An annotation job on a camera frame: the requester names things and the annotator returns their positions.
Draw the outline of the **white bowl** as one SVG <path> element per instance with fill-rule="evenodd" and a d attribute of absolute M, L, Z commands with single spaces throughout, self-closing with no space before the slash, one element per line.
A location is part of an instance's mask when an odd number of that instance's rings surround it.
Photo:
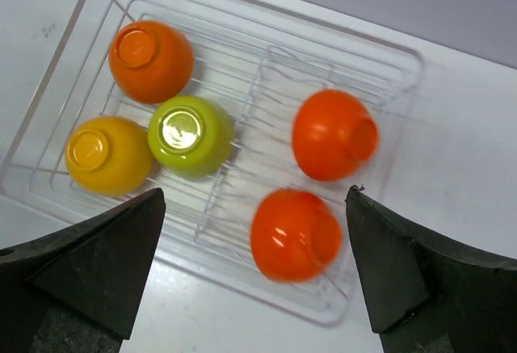
<path fill-rule="evenodd" d="M 195 54 L 178 29 L 139 20 L 120 29 L 108 53 L 111 74 L 122 93 L 145 104 L 165 102 L 188 84 Z"/>

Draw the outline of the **orange bowl carried to rack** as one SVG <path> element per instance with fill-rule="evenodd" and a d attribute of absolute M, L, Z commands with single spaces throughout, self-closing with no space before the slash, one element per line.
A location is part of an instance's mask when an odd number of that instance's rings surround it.
<path fill-rule="evenodd" d="M 250 228 L 255 264 L 268 279 L 281 283 L 300 283 L 323 273 L 342 241 L 340 224 L 326 202 L 293 188 L 269 193 Z"/>

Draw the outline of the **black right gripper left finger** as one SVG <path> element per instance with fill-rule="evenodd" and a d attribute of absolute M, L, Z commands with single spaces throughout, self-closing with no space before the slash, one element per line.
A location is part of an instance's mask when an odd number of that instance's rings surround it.
<path fill-rule="evenodd" d="M 131 337 L 166 212 L 151 189 L 1 250 L 3 352 L 117 352 Z"/>

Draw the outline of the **orange bowl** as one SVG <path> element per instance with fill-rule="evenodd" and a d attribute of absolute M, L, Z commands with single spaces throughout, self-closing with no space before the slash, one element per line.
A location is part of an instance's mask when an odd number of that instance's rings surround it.
<path fill-rule="evenodd" d="M 375 154 L 380 131 L 368 109 L 343 90 L 309 96 L 292 125 L 292 150 L 311 179 L 334 182 L 359 171 Z"/>

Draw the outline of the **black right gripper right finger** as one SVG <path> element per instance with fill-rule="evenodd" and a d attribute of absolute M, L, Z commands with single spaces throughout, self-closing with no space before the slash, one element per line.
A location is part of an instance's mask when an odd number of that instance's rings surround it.
<path fill-rule="evenodd" d="M 349 189 L 347 228 L 385 352 L 514 352 L 516 261 L 465 245 Z"/>

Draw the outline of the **green bowl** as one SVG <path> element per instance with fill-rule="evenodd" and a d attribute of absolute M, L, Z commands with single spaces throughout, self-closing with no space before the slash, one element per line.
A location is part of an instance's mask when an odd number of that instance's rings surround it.
<path fill-rule="evenodd" d="M 152 115 L 147 140 L 156 160 L 184 179 L 218 171 L 232 151 L 233 121 L 218 103 L 193 95 L 175 96 Z"/>

